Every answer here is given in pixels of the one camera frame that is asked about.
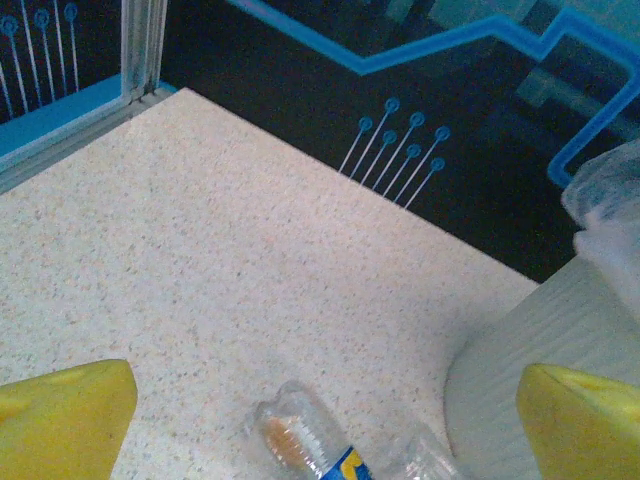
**clear plastic bag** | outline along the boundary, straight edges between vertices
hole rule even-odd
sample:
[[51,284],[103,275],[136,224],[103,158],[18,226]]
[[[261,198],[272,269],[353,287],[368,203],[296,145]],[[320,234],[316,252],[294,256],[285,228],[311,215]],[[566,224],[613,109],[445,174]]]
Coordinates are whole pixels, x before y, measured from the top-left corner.
[[383,480],[471,480],[426,423],[417,422],[376,455]]
[[574,237],[578,255],[640,320],[640,139],[582,165],[562,205],[584,229]]

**speckled countertop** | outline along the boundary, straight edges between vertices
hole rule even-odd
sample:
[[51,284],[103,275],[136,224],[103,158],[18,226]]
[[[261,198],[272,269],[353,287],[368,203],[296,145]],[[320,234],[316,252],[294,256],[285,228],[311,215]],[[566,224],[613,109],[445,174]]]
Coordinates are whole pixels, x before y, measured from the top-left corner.
[[183,90],[0,198],[0,383],[126,358],[115,479],[260,478],[250,405],[314,386],[366,457],[443,438],[465,332],[535,283]]

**glass panel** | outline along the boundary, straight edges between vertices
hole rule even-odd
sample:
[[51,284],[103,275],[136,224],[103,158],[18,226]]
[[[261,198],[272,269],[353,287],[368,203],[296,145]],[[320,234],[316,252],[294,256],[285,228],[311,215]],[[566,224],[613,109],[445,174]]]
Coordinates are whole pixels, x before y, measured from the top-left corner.
[[120,98],[120,18],[120,0],[3,2],[0,158]]
[[166,38],[165,81],[539,281],[640,134],[636,0],[173,0]]

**trash can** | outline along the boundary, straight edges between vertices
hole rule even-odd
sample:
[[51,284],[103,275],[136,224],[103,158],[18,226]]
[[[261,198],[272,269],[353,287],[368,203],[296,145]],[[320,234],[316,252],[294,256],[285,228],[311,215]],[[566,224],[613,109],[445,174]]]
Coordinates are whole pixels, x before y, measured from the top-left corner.
[[541,478],[515,404],[531,363],[639,384],[640,325],[590,263],[573,259],[452,363],[447,434],[456,458],[479,479]]

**blue line design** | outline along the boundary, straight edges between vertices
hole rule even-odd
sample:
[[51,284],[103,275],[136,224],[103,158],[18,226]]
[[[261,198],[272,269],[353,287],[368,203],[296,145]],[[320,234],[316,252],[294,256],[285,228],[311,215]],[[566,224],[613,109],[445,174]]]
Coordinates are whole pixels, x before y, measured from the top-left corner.
[[29,28],[29,20],[27,18],[27,7],[24,0],[20,0],[22,7],[22,21],[24,22],[24,34],[27,37],[27,47],[29,47],[29,58],[31,59],[31,71],[33,72],[33,81],[36,86],[36,96],[38,97],[38,106],[42,107],[42,97],[40,96],[40,82],[38,81],[38,69],[36,68],[36,59],[33,54],[33,43],[31,43],[31,29]]
[[4,94],[4,101],[6,102],[7,110],[9,111],[9,118],[13,118],[13,107],[11,106],[9,89],[7,88],[7,79],[4,77],[4,70],[2,70],[2,62],[0,62],[0,84],[2,84],[2,93]]
[[13,53],[13,64],[16,68],[16,77],[18,77],[18,87],[20,88],[20,95],[22,95],[22,106],[24,113],[29,111],[29,105],[27,104],[27,94],[24,91],[24,83],[22,81],[22,70],[20,69],[20,61],[18,60],[18,51],[16,50],[15,34],[18,31],[18,20],[11,15],[5,15],[0,18],[0,32],[9,38],[11,44],[11,52]]
[[451,130],[449,130],[449,127],[442,126],[436,130],[436,133],[434,135],[435,140],[431,145],[431,148],[429,148],[429,150],[427,150],[427,153],[424,154],[424,157],[422,157],[422,160],[420,160],[420,163],[418,164],[418,166],[415,168],[415,170],[409,177],[409,180],[407,180],[407,182],[404,184],[402,189],[398,192],[398,195],[396,195],[396,198],[393,199],[393,203],[398,203],[398,199],[400,198],[400,196],[407,189],[407,187],[411,183],[411,180],[413,180],[413,177],[416,176],[418,171],[422,168],[422,165],[424,165],[424,163],[427,161],[427,159],[429,158],[431,153],[435,150],[435,148],[438,146],[438,144],[441,142],[446,142],[450,136],[451,136]]
[[404,171],[404,169],[407,167],[407,165],[409,164],[411,159],[418,157],[420,155],[420,151],[421,150],[422,149],[421,149],[420,145],[418,145],[417,143],[409,145],[409,148],[407,148],[407,158],[405,159],[405,161],[402,164],[402,166],[396,172],[395,177],[393,177],[391,182],[389,182],[389,185],[387,186],[387,189],[382,194],[383,197],[387,196],[387,193],[389,193],[389,190],[391,190],[391,187],[393,187],[393,184],[396,183],[396,180],[398,179],[400,174]]
[[413,133],[413,131],[416,128],[421,127],[422,125],[424,125],[424,121],[425,121],[424,113],[415,112],[415,113],[411,114],[411,117],[409,117],[409,129],[407,130],[407,133],[405,133],[404,138],[400,142],[400,145],[398,145],[398,148],[396,148],[396,151],[393,152],[393,155],[391,155],[391,158],[389,159],[389,161],[385,165],[384,170],[382,170],[382,173],[378,176],[378,180],[376,180],[376,183],[373,184],[372,190],[375,191],[375,189],[380,184],[380,181],[382,180],[382,177],[384,177],[385,173],[387,173],[387,170],[389,170],[389,167],[391,166],[393,161],[398,156],[398,153],[400,152],[400,150],[402,149],[402,147],[406,143],[406,141],[409,138],[409,136]]
[[60,53],[60,72],[62,73],[62,89],[67,96],[67,73],[64,66],[64,50],[62,49],[62,31],[60,29],[60,15],[58,13],[58,0],[53,0],[53,11],[56,17],[56,32],[58,34],[58,52]]
[[444,168],[444,165],[445,165],[444,158],[438,157],[438,158],[434,158],[431,161],[431,170],[429,170],[429,173],[427,174],[426,178],[422,181],[420,186],[418,188],[416,188],[416,191],[413,192],[413,195],[411,195],[411,198],[405,204],[405,206],[404,206],[405,210],[407,208],[409,208],[409,205],[411,205],[413,203],[413,200],[418,196],[418,193],[420,193],[422,191],[422,189],[427,184],[429,179],[433,176],[433,174],[436,173],[436,172],[439,172],[440,170],[442,170]]
[[383,142],[382,147],[380,147],[380,151],[378,152],[376,157],[373,159],[373,162],[371,162],[371,165],[369,165],[369,169],[367,170],[367,173],[365,173],[364,177],[360,181],[360,185],[364,185],[364,182],[367,181],[367,178],[369,178],[369,174],[373,170],[373,167],[376,166],[376,163],[378,163],[378,160],[380,160],[380,157],[382,156],[382,152],[384,152],[385,148],[395,143],[397,139],[398,139],[398,134],[393,130],[387,130],[386,132],[384,132],[384,134],[382,135],[382,142]]
[[358,135],[356,135],[355,140],[351,144],[351,148],[347,152],[347,155],[344,157],[344,160],[342,161],[342,165],[340,165],[340,169],[338,170],[338,172],[342,172],[342,170],[344,169],[344,166],[347,164],[347,161],[349,160],[349,157],[351,157],[353,150],[356,148],[356,145],[360,141],[360,138],[362,137],[364,132],[371,130],[371,127],[373,127],[373,120],[371,119],[371,117],[362,117],[360,119],[360,121],[358,122],[358,128],[359,128]]
[[640,94],[640,50],[631,42],[598,26],[587,16],[569,7],[558,13],[541,36],[514,23],[509,17],[497,14],[364,58],[270,7],[262,0],[227,2],[358,75],[379,72],[486,37],[502,40],[538,62],[544,60],[564,36],[581,41],[622,65],[629,73],[629,80],[549,163],[549,178],[562,188],[572,179],[566,171],[569,162]]
[[44,48],[44,57],[47,63],[47,75],[49,76],[49,90],[51,92],[51,101],[56,101],[56,92],[53,88],[53,73],[51,71],[51,57],[49,55],[49,43],[47,42],[47,25],[49,25],[49,12],[46,8],[40,8],[33,17],[33,23],[42,31],[42,46]]
[[[380,133],[380,129],[382,128],[382,125],[384,125],[384,122],[387,121],[387,118],[389,118],[389,115],[393,115],[394,113],[396,113],[399,108],[400,108],[400,100],[398,100],[395,97],[389,98],[384,103],[384,116],[382,117],[382,120],[380,120],[380,123],[378,124],[378,128],[376,128],[376,131],[373,132],[373,135],[371,136],[371,140],[369,140],[369,143],[367,143],[367,146],[364,148],[362,155],[360,155],[360,158],[358,159],[358,164],[357,164],[358,166],[360,165],[360,162],[362,162],[362,159],[365,157],[365,155],[369,152],[369,149],[371,148],[373,141],[378,136],[378,133]],[[355,169],[353,169],[353,171],[351,172],[351,175],[349,175],[349,178],[353,178],[354,173],[355,173]]]
[[78,59],[76,57],[76,30],[73,26],[73,22],[78,16],[78,7],[75,3],[67,3],[64,7],[64,18],[69,22],[69,28],[71,29],[71,52],[73,55],[73,76],[76,81],[76,92],[80,90],[78,86]]

